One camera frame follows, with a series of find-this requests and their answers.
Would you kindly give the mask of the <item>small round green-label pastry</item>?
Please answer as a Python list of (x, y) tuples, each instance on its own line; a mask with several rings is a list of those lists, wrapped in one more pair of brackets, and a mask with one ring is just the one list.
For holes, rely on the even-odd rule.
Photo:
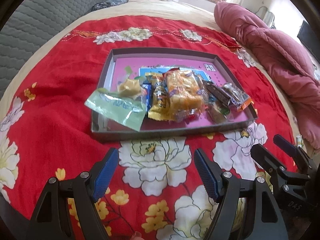
[(215, 122), (216, 124), (221, 124), (228, 121), (228, 116), (230, 114), (229, 108), (224, 107), (217, 101), (208, 103), (207, 111), (213, 122)]

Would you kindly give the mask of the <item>orange-edged brown snack pack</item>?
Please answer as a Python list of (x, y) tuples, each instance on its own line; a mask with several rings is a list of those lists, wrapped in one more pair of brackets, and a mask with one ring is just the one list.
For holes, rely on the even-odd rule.
[(244, 111), (253, 102), (248, 94), (232, 83), (225, 83), (221, 88), (231, 97), (238, 112)]

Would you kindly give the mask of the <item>brown snickers bar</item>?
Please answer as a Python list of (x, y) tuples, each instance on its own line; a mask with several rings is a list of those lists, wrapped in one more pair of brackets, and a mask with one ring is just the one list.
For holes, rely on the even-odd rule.
[(228, 107), (231, 104), (230, 96), (224, 92), (220, 87), (216, 86), (212, 81), (203, 81), (203, 84), (217, 100), (219, 100), (225, 107)]

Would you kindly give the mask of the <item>clear pack rice crackers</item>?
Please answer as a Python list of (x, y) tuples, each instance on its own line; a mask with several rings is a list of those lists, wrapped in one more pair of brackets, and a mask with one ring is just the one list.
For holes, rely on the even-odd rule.
[(205, 109), (202, 90), (191, 69), (172, 68), (163, 74), (170, 101), (170, 115), (176, 122), (201, 115)]

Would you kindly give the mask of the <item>yellow wafer bar pack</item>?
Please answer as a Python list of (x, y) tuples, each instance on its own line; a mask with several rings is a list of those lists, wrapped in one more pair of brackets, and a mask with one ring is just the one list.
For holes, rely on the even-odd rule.
[(148, 110), (148, 118), (156, 121), (172, 121), (169, 96), (163, 75), (146, 73), (145, 76), (152, 85), (152, 106)]

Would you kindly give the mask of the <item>light green snack packet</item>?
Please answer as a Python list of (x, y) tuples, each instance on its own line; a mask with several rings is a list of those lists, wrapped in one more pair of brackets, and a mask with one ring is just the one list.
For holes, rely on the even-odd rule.
[(85, 101), (85, 106), (137, 132), (140, 131), (147, 110), (144, 94), (133, 99), (106, 88), (96, 89)]

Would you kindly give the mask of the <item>blue oreo cookie pack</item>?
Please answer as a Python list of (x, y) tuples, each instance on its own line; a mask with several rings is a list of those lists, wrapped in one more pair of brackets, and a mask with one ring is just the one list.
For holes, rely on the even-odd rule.
[(152, 84), (151, 83), (143, 83), (141, 87), (144, 89), (144, 102), (146, 104), (146, 111), (148, 112), (151, 108), (151, 100), (152, 100)]

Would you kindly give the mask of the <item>clear pack yellow pastry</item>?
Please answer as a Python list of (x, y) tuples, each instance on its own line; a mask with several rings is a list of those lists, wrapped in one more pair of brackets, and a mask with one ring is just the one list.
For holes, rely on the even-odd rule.
[(143, 89), (138, 79), (131, 79), (133, 73), (130, 66), (124, 68), (125, 74), (117, 77), (117, 92), (125, 98), (136, 99), (143, 94)]

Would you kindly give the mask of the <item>red floral blanket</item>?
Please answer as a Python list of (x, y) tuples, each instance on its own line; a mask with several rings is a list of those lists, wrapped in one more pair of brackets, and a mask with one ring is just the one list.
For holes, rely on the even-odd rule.
[[(160, 139), (98, 142), (86, 99), (96, 89), (112, 49), (168, 47), (216, 54), (252, 97), (258, 114), (248, 128)], [(95, 205), (112, 239), (201, 239), (217, 205), (208, 198), (192, 155), (202, 148), (239, 178), (266, 176), (249, 155), (262, 144), (290, 171), (294, 161), (273, 144), (293, 141), (289, 118), (267, 77), (235, 54), (229, 36), (189, 21), (120, 16), (87, 21), (67, 33), (30, 71), (1, 121), (1, 193), (30, 219), (50, 177), (67, 180), (89, 170), (109, 148), (119, 165)]]

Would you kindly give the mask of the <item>grey shallow box tray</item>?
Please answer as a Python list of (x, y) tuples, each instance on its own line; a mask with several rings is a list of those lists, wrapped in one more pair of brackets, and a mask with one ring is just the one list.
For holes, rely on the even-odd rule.
[[(103, 65), (97, 86), (114, 91), (123, 77), (134, 79), (149, 72), (164, 73), (171, 68), (192, 70), (204, 80), (212, 81), (217, 86), (225, 83), (241, 86), (228, 66), (217, 55), (185, 49), (143, 47), (111, 50)], [(215, 124), (210, 115), (204, 112), (198, 118), (179, 123), (145, 118), (140, 131), (136, 132), (113, 120), (108, 120), (97, 112), (92, 112), (91, 132), (103, 142), (164, 138), (246, 128), (257, 118), (253, 106), (249, 105), (240, 112), (232, 110), (231, 120), (223, 124)]]

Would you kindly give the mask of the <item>pink quilted comforter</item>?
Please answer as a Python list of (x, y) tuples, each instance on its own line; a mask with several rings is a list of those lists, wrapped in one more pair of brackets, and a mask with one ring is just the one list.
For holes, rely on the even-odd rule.
[(251, 50), (295, 109), (298, 128), (319, 149), (319, 81), (307, 51), (284, 32), (269, 28), (257, 15), (234, 3), (219, 2), (215, 22)]

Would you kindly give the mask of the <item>black television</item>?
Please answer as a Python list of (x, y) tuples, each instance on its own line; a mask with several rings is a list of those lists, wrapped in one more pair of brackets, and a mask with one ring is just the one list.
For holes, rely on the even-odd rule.
[(317, 62), (319, 62), (319, 39), (316, 37), (316, 34), (313, 32), (308, 22), (303, 21), (297, 37), (302, 45), (311, 53)]

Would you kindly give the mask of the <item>grey quilted headboard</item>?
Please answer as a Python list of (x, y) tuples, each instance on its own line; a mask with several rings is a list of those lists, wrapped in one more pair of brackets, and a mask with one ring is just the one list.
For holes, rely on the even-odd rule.
[(41, 46), (104, 1), (24, 0), (1, 29), (1, 93)]

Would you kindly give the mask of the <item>dark blue patterned pillow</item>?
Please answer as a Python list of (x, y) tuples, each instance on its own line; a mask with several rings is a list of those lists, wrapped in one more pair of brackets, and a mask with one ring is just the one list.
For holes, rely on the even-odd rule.
[(105, 9), (105, 8), (110, 8), (110, 7), (115, 7), (118, 5), (122, 5), (127, 3), (129, 0), (107, 0), (103, 2), (99, 2), (95, 5), (93, 5), (91, 11), (97, 11), (100, 9)]

